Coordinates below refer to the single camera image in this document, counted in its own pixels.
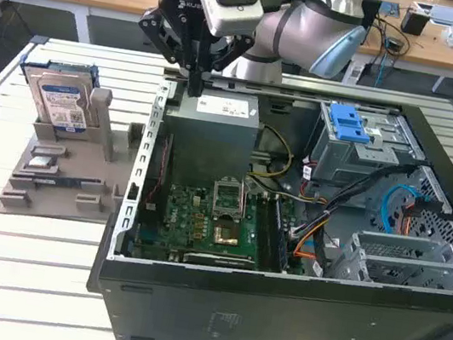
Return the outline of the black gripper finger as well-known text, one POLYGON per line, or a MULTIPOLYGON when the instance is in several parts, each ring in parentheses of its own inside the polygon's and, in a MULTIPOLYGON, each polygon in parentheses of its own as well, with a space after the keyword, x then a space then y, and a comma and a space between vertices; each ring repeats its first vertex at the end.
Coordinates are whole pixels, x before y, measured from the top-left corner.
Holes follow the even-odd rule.
POLYGON ((194 97, 202 94, 204 89, 204 77, 211 71, 224 70, 230 63, 253 47, 254 38, 248 35, 234 35, 232 41, 225 42, 224 47, 211 50, 211 47, 219 42, 221 37, 213 36, 209 29, 204 29, 201 51, 198 62, 194 97))
POLYGON ((198 52, 190 27, 189 15, 156 7, 148 10, 138 24, 164 59, 178 64, 187 78, 187 92, 194 96, 198 77, 198 52))

